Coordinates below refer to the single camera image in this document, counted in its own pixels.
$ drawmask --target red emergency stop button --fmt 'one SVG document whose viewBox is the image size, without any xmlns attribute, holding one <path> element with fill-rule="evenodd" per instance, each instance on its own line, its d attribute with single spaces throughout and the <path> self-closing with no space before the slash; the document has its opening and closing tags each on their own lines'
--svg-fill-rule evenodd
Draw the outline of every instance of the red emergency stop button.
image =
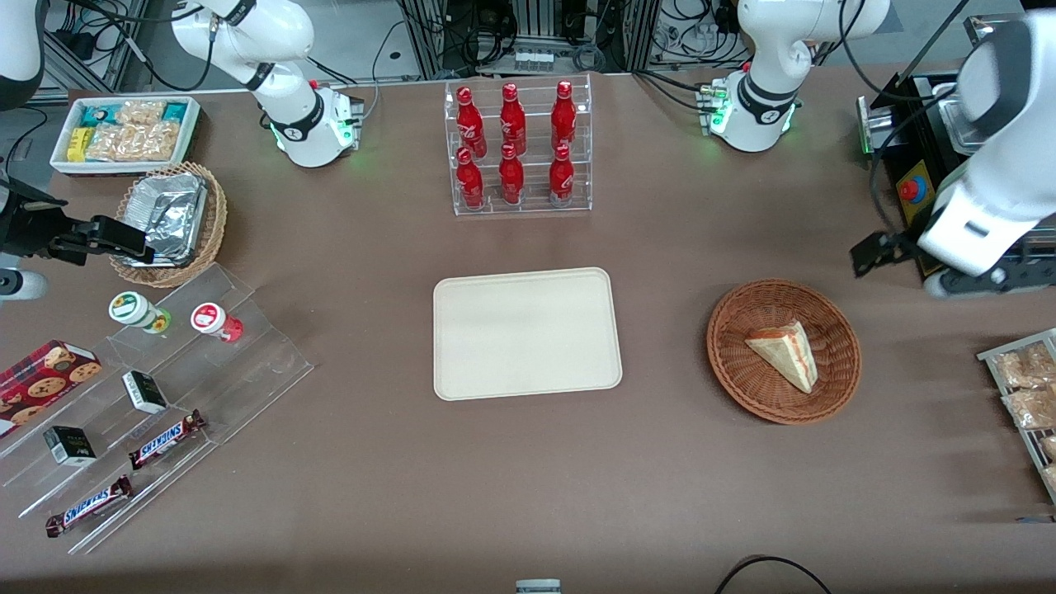
<svg viewBox="0 0 1056 594">
<path fill-rule="evenodd" d="M 902 182 L 902 184 L 899 186 L 899 198 L 908 202 L 917 198 L 917 192 L 919 191 L 920 191 L 920 185 L 918 185 L 914 180 Z"/>
</svg>

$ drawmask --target snickers bar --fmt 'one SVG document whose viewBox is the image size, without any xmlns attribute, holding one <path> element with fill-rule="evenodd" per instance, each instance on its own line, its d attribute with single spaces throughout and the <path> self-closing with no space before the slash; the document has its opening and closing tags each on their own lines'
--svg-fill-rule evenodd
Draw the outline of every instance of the snickers bar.
<svg viewBox="0 0 1056 594">
<path fill-rule="evenodd" d="M 138 470 L 139 468 L 143 468 L 147 462 L 161 457 L 163 453 L 183 441 L 184 438 L 190 435 L 194 431 L 197 431 L 202 427 L 205 427 L 205 420 L 202 419 L 202 415 L 195 408 L 193 412 L 183 417 L 180 423 L 169 427 L 166 432 L 154 438 L 148 442 L 147 445 L 136 451 L 129 453 L 129 460 L 132 461 L 132 469 Z"/>
<path fill-rule="evenodd" d="M 48 538 L 57 537 L 70 530 L 73 524 L 125 497 L 132 497 L 132 483 L 129 482 L 128 477 L 121 475 L 117 482 L 67 509 L 65 514 L 57 514 L 48 518 L 48 523 L 44 525 Z"/>
</svg>

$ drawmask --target small jar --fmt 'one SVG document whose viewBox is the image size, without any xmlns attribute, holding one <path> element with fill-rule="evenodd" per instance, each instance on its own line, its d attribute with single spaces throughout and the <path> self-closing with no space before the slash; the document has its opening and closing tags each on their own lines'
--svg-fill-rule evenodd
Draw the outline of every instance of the small jar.
<svg viewBox="0 0 1056 594">
<path fill-rule="evenodd" d="M 169 328 L 172 316 L 134 291 L 126 291 L 110 302 L 110 317 L 125 326 L 142 328 L 147 334 L 161 334 Z"/>
<path fill-rule="evenodd" d="M 215 336 L 224 342 L 242 337 L 242 320 L 230 316 L 216 303 L 202 303 L 191 314 L 191 326 L 202 334 Z"/>
</svg>

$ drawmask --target cookie box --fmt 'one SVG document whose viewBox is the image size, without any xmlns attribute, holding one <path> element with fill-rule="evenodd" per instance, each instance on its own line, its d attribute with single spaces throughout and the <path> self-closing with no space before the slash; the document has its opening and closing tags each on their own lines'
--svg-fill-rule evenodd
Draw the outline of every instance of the cookie box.
<svg viewBox="0 0 1056 594">
<path fill-rule="evenodd" d="M 187 110 L 184 112 L 184 117 L 180 125 L 180 134 L 176 136 L 176 146 L 172 151 L 172 156 L 168 161 L 130 161 L 122 163 L 68 161 L 67 149 L 70 147 L 74 130 L 81 126 L 86 110 L 119 104 L 127 99 L 187 105 Z M 55 149 L 52 151 L 51 159 L 52 167 L 56 171 L 71 177 L 110 177 L 135 175 L 170 165 L 178 165 L 184 162 L 190 150 L 200 111 L 199 103 L 187 95 L 128 95 L 77 99 L 70 105 L 70 112 L 67 114 L 65 123 L 62 124 L 62 131 L 59 132 L 58 141 L 55 143 Z"/>
<path fill-rule="evenodd" d="M 0 438 L 101 370 L 95 354 L 58 340 L 33 351 L 0 373 Z"/>
</svg>

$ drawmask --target sandwich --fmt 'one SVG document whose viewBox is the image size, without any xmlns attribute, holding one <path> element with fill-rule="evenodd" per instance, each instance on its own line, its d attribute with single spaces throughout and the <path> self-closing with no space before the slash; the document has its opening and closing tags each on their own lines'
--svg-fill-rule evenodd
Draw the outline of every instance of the sandwich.
<svg viewBox="0 0 1056 594">
<path fill-rule="evenodd" d="M 793 386 L 810 393 L 817 382 L 817 366 L 802 323 L 793 321 L 780 328 L 756 330 L 744 342 Z"/>
</svg>

